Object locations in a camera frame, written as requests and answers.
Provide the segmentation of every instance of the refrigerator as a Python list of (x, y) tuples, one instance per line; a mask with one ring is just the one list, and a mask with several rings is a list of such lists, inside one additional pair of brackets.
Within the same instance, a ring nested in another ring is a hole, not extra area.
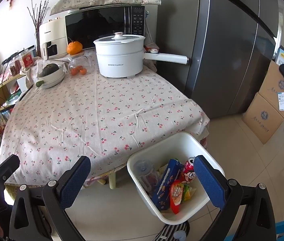
[(158, 73), (209, 118), (243, 113), (273, 57), (278, 20), (278, 0), (162, 0), (156, 44), (191, 60), (158, 62)]

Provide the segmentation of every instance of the bolt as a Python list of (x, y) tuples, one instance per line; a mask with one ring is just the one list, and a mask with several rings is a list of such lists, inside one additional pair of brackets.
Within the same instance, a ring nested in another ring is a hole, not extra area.
[(259, 184), (259, 188), (261, 188), (261, 189), (265, 189), (265, 188), (266, 188), (266, 186), (265, 186), (265, 184), (260, 183), (260, 184)]
[(229, 179), (229, 184), (231, 186), (235, 186), (236, 185), (236, 180), (235, 179)]
[(56, 185), (56, 180), (51, 180), (48, 182), (48, 186), (53, 187)]
[(21, 186), (19, 187), (19, 189), (20, 189), (21, 191), (25, 190), (25, 189), (26, 189), (26, 185), (21, 185)]

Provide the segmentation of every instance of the red can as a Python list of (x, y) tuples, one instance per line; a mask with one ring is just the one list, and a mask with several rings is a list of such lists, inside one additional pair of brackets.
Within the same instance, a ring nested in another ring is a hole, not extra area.
[(195, 177), (195, 172), (194, 172), (194, 167), (193, 167), (193, 162), (194, 162), (195, 157), (191, 157), (187, 160), (187, 162), (184, 165), (184, 168), (181, 171), (179, 180), (183, 184), (190, 184), (191, 181)]

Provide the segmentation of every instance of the white plastic bin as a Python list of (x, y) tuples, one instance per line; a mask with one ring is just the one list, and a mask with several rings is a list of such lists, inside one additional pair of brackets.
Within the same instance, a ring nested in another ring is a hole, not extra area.
[(168, 210), (160, 212), (153, 204), (148, 194), (145, 192), (138, 179), (133, 172), (133, 166), (138, 160), (150, 160), (155, 169), (159, 169), (169, 162), (171, 158), (178, 159), (182, 164), (185, 164), (189, 157), (195, 157), (203, 155), (213, 168), (218, 169), (224, 175), (223, 169), (220, 165), (211, 157), (211, 155), (198, 143), (194, 137), (185, 132), (179, 132), (159, 143), (140, 150), (134, 153), (127, 162), (127, 169), (130, 173), (136, 188), (145, 202), (146, 206), (156, 215), (161, 221), (169, 225), (177, 225), (185, 222), (197, 211), (199, 211), (210, 200), (202, 187), (197, 177), (191, 182), (191, 186), (196, 188), (192, 198), (180, 206), (180, 212), (174, 214), (169, 208)]

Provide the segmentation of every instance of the blue gripper pad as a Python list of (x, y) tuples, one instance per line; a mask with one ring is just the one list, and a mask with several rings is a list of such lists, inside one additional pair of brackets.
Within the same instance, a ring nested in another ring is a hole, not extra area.
[(215, 207), (223, 209), (228, 196), (226, 178), (203, 155), (194, 159), (194, 172)]
[(85, 157), (77, 170), (73, 172), (69, 180), (64, 185), (60, 194), (60, 207), (61, 209), (66, 209), (71, 207), (74, 200), (77, 197), (77, 194), (81, 190), (85, 180), (87, 179), (88, 174), (91, 171), (91, 161), (88, 157)]

